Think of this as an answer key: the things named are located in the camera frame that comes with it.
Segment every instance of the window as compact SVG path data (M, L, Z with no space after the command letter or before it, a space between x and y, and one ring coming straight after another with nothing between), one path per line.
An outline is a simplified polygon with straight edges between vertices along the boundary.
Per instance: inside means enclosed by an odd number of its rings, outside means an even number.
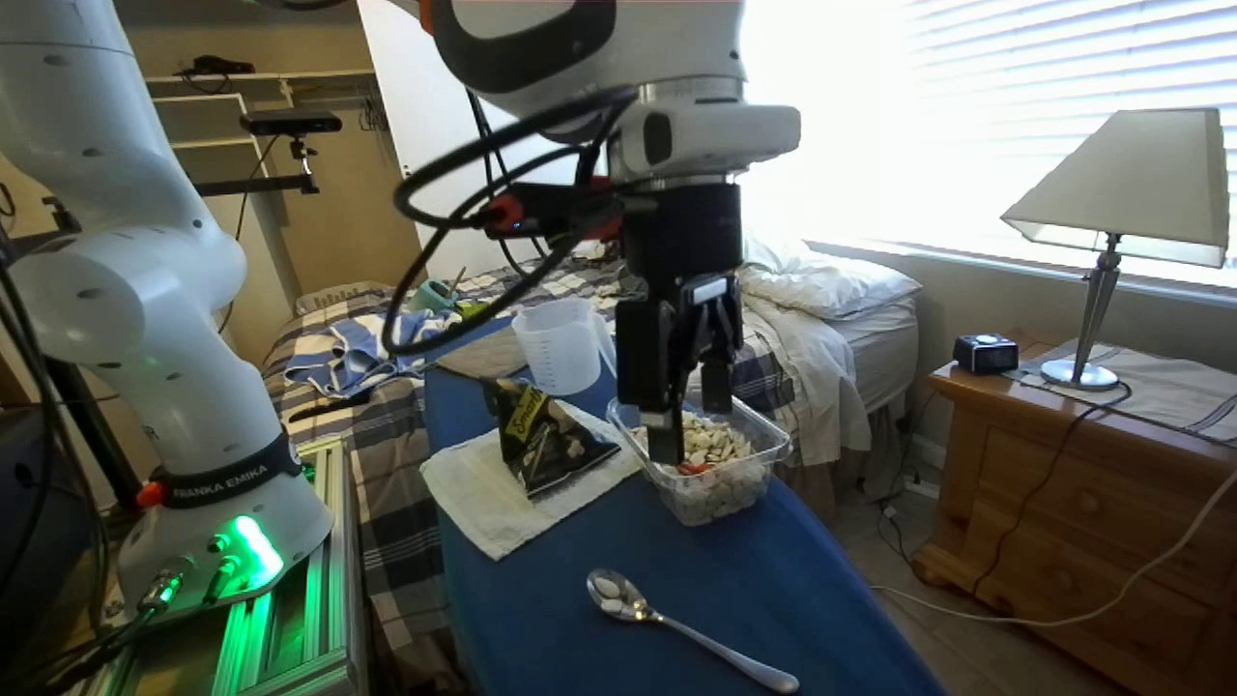
M761 0L741 54L749 102L806 113L801 152L747 173L759 236L1089 265L1003 214L1118 107L1217 106L1237 194L1228 0ZM1124 272L1237 286L1232 250L1225 272Z

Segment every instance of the lamp base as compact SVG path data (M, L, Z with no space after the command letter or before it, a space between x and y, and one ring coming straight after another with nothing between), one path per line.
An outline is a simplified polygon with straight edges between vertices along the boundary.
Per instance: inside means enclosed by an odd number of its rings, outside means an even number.
M1101 363L1084 363L1084 374L1076 377L1076 358L1047 358L1039 363L1039 374L1047 381L1062 381L1062 385L1079 385L1079 390L1109 390L1118 385L1118 372L1101 366Z

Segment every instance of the table lamp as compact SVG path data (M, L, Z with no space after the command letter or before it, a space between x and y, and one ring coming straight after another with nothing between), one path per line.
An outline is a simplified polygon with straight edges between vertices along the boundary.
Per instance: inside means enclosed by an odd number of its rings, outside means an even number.
M1089 363L1121 255L1223 265L1228 247L1225 133L1217 107L1114 113L1047 169L1004 225L1038 243L1100 247L1079 348L1047 358L1047 381L1107 390L1121 377Z

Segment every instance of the spoon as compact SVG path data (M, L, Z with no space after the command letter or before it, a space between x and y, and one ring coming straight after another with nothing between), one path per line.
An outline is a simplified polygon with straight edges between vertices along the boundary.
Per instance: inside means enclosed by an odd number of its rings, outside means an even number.
M801 693L801 675L780 671L765 662L753 662L700 631L691 631L689 622L678 622L669 616L661 616L622 572L613 570L596 570L589 572L589 595L596 598L596 608L619 622L659 622L669 628L686 637L691 637L698 646L712 649L716 656L732 662L740 671L753 675L759 686L765 686L770 693Z

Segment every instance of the lamp shade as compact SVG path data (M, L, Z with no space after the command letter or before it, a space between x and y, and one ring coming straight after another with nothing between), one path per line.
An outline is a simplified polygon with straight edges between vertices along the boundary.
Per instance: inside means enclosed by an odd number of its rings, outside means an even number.
M1124 255L1225 261L1228 173L1217 107L1114 113L1003 215L1039 243L1100 247L1118 232Z

